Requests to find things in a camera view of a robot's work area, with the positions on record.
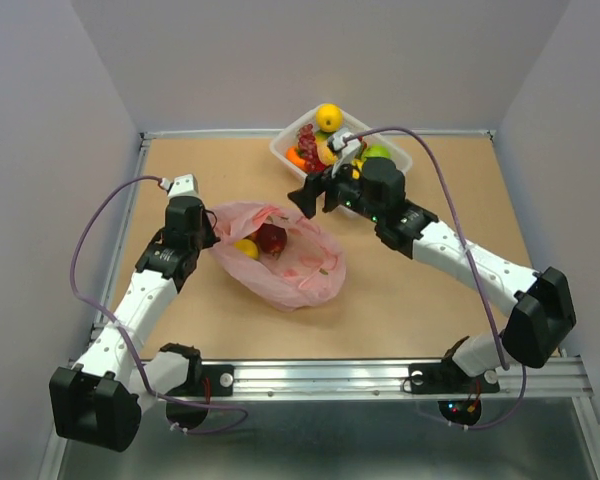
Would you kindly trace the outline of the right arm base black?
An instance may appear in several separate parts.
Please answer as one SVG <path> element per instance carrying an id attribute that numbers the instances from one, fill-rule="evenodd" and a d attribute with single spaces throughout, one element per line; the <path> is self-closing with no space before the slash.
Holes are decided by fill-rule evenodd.
<path id="1" fill-rule="evenodd" d="M 467 374 L 454 361 L 453 355 L 467 346 L 469 337 L 456 342 L 441 360 L 408 367 L 401 390 L 414 395 L 465 395 L 460 399 L 438 401 L 440 414 L 452 425 L 473 427 L 482 413 L 481 396 L 500 392 L 498 376 L 494 370 L 481 374 Z"/>

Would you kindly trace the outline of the dark red apple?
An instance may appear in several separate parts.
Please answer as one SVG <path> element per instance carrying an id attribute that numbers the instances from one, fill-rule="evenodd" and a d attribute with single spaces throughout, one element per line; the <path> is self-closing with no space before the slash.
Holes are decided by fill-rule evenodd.
<path id="1" fill-rule="evenodd" d="M 287 231 L 274 224 L 264 223 L 256 232 L 256 244 L 261 252 L 278 257 L 288 242 Z"/>

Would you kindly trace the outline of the pink plastic bag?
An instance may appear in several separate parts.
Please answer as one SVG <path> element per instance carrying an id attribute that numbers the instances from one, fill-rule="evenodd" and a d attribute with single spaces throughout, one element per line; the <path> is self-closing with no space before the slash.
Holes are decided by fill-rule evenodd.
<path id="1" fill-rule="evenodd" d="M 229 202 L 211 209 L 219 238 L 210 250 L 235 280 L 283 311 L 317 307 L 340 292 L 346 277 L 344 248 L 327 230 L 294 209 L 263 202 Z M 279 254 L 253 259 L 236 243 L 272 224 L 287 233 Z"/>

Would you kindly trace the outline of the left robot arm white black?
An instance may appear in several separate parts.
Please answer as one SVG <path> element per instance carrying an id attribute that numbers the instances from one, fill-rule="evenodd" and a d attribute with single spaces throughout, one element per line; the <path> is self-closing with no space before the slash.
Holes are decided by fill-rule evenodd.
<path id="1" fill-rule="evenodd" d="M 166 307 L 194 272 L 202 250 L 217 243 L 202 200 L 170 196 L 165 224 L 138 260 L 127 292 L 96 342 L 49 382 L 56 433 L 116 452 L 126 450 L 147 410 L 147 399 L 175 388 L 190 394 L 203 387 L 198 349 L 165 345 L 149 364 L 139 350 Z M 159 381 L 167 383 L 162 388 Z"/>

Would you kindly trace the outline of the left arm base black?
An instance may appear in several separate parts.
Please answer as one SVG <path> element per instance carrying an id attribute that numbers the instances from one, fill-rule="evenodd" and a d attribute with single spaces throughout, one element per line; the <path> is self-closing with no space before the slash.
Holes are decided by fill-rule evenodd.
<path id="1" fill-rule="evenodd" d="M 174 397 L 193 397 L 203 403 L 214 398 L 231 397 L 233 395 L 233 377 L 235 367 L 232 364 L 203 365 L 200 373 L 190 369 L 186 380 L 169 389 L 160 387 L 159 392 Z M 198 430 L 205 421 L 211 418 L 210 410 L 186 407 L 180 404 L 166 405 L 166 419 L 172 426 Z"/>

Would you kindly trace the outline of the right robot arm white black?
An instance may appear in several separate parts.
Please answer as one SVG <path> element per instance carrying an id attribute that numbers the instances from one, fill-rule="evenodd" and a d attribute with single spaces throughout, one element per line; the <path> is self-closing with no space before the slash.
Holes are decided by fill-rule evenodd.
<path id="1" fill-rule="evenodd" d="M 487 370 L 510 362 L 543 367 L 576 324 L 567 278 L 548 267 L 539 272 L 505 260 L 461 239 L 435 214 L 409 201 L 405 176 L 386 158 L 367 160 L 358 175 L 350 166 L 308 175 L 288 198 L 307 218 L 344 207 L 375 225 L 388 248 L 442 271 L 473 288 L 508 320 L 504 328 L 454 345 L 440 366 L 443 384 L 462 390 Z"/>

